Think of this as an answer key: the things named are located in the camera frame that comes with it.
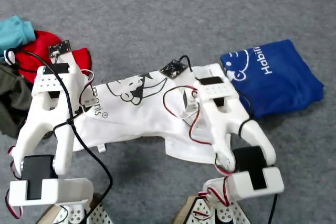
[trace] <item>gray fabric surface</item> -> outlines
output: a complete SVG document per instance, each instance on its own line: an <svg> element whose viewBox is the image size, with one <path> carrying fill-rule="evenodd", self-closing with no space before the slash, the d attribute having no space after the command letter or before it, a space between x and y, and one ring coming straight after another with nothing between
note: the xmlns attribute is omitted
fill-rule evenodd
<svg viewBox="0 0 336 224"><path fill-rule="evenodd" d="M159 69L182 54L205 65L229 51L291 39L324 83L325 98L261 121L285 183L273 223L336 222L336 0L0 0L0 6L0 19L20 15L69 39L73 49L89 47L96 83ZM15 140L0 141L3 198L12 179L6 150ZM38 152L53 153L55 145L42 141ZM86 177L102 192L103 170L84 151L73 156L68 177ZM116 224L170 223L186 196L218 177L210 165L166 156L158 137L108 144L99 157L114 176L104 205ZM241 201L252 223L267 223L271 203L270 196ZM3 200L0 209L1 222L34 223L45 207L26 207L20 221Z"/></svg>

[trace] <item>cartoon print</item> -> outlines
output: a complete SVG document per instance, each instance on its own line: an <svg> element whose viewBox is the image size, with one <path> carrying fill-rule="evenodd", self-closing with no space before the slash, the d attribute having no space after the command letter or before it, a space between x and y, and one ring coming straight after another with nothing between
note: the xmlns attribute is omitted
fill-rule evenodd
<svg viewBox="0 0 336 224"><path fill-rule="evenodd" d="M139 105L144 98L159 93L167 82L167 78L155 82L150 73L132 76L123 80L106 83L109 91L124 102Z"/></svg>

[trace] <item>blue t-shirt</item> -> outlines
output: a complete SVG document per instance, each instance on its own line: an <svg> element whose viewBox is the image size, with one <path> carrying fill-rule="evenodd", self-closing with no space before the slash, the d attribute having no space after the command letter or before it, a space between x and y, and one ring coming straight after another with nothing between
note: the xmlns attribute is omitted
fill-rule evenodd
<svg viewBox="0 0 336 224"><path fill-rule="evenodd" d="M290 40L221 56L234 87L256 118L306 108L323 99L323 84L311 73ZM240 98L248 111L248 103Z"/></svg>

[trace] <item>teal cloth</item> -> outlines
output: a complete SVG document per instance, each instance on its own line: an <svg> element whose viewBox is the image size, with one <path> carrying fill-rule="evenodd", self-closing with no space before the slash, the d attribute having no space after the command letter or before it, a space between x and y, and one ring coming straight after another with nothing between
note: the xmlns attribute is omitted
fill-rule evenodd
<svg viewBox="0 0 336 224"><path fill-rule="evenodd" d="M36 40L31 22L24 21L18 16L0 21L0 57L4 50L23 46Z"/></svg>

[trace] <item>red cloth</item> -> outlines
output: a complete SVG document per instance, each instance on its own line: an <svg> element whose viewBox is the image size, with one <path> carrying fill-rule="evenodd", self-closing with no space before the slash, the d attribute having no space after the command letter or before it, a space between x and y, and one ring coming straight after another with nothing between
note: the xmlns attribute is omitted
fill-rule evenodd
<svg viewBox="0 0 336 224"><path fill-rule="evenodd" d="M56 35L51 34L47 31L35 31L36 40L23 46L22 49L33 52L36 55L39 55L42 59L46 62L51 63L49 59L49 51L48 47L54 44L60 43L61 39L58 38ZM72 51L73 58L75 62L79 66L80 69L91 69L92 62L89 50L84 47L78 50ZM29 70L37 70L38 67L43 66L38 59L31 57L24 52L17 52L15 54L15 59L21 63L21 67ZM34 83L36 74L29 73L25 71L19 70L20 74L22 74L28 81Z"/></svg>

